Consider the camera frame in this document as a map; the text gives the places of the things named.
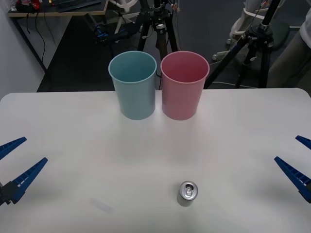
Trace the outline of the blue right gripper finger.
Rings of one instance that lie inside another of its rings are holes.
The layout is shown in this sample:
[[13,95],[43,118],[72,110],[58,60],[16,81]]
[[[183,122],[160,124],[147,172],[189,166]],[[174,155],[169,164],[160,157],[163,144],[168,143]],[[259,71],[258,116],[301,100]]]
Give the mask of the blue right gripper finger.
[[305,145],[307,148],[311,149],[311,140],[300,135],[296,136],[295,138],[297,141]]
[[308,202],[311,202],[311,179],[296,170],[294,167],[283,161],[278,156],[274,158],[275,162],[289,178],[289,180],[295,185],[298,189],[300,195]]

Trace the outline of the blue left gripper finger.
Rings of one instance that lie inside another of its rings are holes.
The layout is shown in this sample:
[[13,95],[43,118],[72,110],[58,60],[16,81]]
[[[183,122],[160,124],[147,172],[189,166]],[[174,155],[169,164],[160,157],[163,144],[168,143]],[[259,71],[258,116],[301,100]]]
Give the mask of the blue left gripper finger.
[[48,159],[44,157],[20,176],[2,186],[0,188],[0,204],[16,204],[47,162]]
[[0,160],[7,156],[10,152],[16,149],[19,145],[27,140],[26,137],[21,137],[0,146]]

